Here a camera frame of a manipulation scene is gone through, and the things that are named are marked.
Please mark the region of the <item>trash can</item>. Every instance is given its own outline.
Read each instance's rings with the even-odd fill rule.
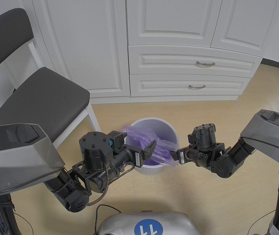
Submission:
[[[156,135],[162,140],[168,140],[170,142],[176,143],[179,149],[179,136],[173,126],[167,121],[157,118],[157,117],[146,117],[139,119],[131,124],[131,126],[141,127],[141,128],[151,128]],[[125,143],[135,147],[141,147],[140,143],[127,136],[125,138]],[[163,165],[150,160],[146,161],[142,168],[135,167],[140,173],[152,175],[160,172],[163,169]]]

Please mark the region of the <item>trash bag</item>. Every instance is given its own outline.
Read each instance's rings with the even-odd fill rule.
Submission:
[[[151,128],[139,128],[127,125],[122,127],[122,132],[126,132],[128,137],[131,137],[138,142],[141,146],[138,148],[144,149],[153,140],[157,141],[155,151],[153,152],[150,161],[146,161],[145,165],[156,165],[156,163],[151,162],[155,161],[158,164],[174,168],[179,164],[178,161],[173,160],[169,152],[176,151],[177,144],[167,140],[161,140]]]

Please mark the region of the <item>light wood floor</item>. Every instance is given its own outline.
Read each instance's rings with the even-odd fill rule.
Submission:
[[[217,142],[232,146],[240,132],[260,109],[279,112],[279,69],[260,65],[255,76],[237,101],[158,102],[93,105],[104,133],[120,130],[143,117],[158,117],[171,123],[180,137],[180,146],[188,145],[187,135],[203,123],[216,125]],[[81,161],[79,138],[91,128],[87,120],[67,137],[58,148],[66,169]],[[228,179],[193,163],[165,168],[161,173],[146,176],[132,171],[111,184],[100,202],[122,212],[178,211],[184,212],[211,235],[247,234],[259,217],[275,209],[278,193],[278,163],[256,151]],[[94,193],[91,200],[99,197]],[[58,202],[44,184],[12,194],[18,214],[33,226],[35,235],[69,235],[94,233],[95,209],[87,207],[70,213]],[[99,224],[115,212],[106,207],[99,210]],[[250,234],[265,234],[273,214],[258,221]],[[21,232],[31,234],[28,224],[17,217]]]

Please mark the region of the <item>white drawer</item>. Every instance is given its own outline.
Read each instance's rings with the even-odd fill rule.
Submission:
[[[216,75],[130,75],[131,96],[241,95],[249,81],[246,77]]]
[[[253,77],[262,58],[207,47],[130,45],[130,74],[202,74]],[[200,63],[213,64],[206,66]]]

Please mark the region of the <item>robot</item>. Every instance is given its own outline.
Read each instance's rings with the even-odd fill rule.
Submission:
[[[194,128],[189,146],[171,151],[181,165],[193,162],[221,178],[233,175],[257,149],[279,162],[279,113],[257,112],[233,147],[216,142],[213,123]],[[89,132],[80,140],[82,161],[66,171],[48,136],[36,124],[17,123],[0,126],[0,234],[21,235],[13,215],[10,193],[44,183],[70,212],[79,212],[99,202],[108,187],[134,167],[150,160],[154,140],[145,149],[124,143],[126,133],[108,135]],[[125,171],[126,165],[132,168]],[[89,202],[92,191],[102,193]],[[201,235],[195,223],[179,212],[119,213],[107,218],[98,235]],[[279,235],[279,189],[275,215],[267,235]]]

